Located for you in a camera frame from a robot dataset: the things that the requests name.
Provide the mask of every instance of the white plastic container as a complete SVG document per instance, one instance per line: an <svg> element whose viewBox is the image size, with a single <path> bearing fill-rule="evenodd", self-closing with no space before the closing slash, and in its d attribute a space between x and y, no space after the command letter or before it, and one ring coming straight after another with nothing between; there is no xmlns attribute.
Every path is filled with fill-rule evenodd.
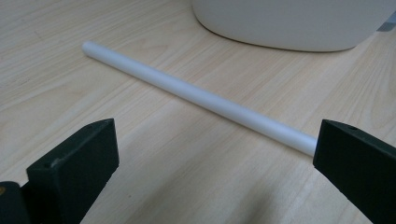
<svg viewBox="0 0 396 224"><path fill-rule="evenodd" d="M373 34L396 0L191 0L198 21L228 38L272 48L350 49Z"/></svg>

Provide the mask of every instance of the black clamp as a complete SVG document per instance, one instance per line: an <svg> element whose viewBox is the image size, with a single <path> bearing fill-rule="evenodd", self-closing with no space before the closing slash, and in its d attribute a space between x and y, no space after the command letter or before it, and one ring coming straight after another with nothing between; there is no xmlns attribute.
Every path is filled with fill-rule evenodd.
<svg viewBox="0 0 396 224"><path fill-rule="evenodd" d="M396 148L323 120L314 165L374 223L396 223Z"/></svg>
<svg viewBox="0 0 396 224"><path fill-rule="evenodd" d="M0 182L0 223L79 223L119 163L114 119L83 127L29 166L22 188Z"/></svg>

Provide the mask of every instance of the wooden table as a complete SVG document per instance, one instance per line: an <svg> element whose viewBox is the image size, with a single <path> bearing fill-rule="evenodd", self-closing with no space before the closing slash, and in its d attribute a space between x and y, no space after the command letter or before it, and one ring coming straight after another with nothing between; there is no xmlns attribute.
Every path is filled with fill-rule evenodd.
<svg viewBox="0 0 396 224"><path fill-rule="evenodd" d="M93 40L305 133L322 119L396 145L396 31L354 49L269 49L207 31L188 0L0 3L0 179L115 118L120 168L82 223L370 223L312 158L127 76Z"/></svg>

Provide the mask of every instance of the table surface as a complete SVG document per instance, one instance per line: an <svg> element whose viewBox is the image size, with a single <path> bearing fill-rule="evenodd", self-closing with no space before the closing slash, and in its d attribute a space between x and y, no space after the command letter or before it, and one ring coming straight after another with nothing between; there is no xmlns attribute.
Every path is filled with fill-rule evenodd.
<svg viewBox="0 0 396 224"><path fill-rule="evenodd" d="M312 158L90 59L93 40L318 137L322 119L396 145L396 31L310 53L207 31L188 0L0 3L0 179L114 118L120 168L82 223L370 223Z"/></svg>

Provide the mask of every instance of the white plastic tube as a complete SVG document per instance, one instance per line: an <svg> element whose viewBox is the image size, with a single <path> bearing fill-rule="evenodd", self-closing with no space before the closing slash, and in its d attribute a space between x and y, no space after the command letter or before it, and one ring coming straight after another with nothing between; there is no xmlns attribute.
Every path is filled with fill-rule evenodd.
<svg viewBox="0 0 396 224"><path fill-rule="evenodd" d="M262 133L309 156L314 156L317 139L301 133L276 120L234 102L191 85L179 78L171 77L159 70L144 65L111 49L87 41L82 45L84 53L99 62L121 70L133 77L142 79L165 91L206 108L227 119L233 120L258 133Z"/></svg>

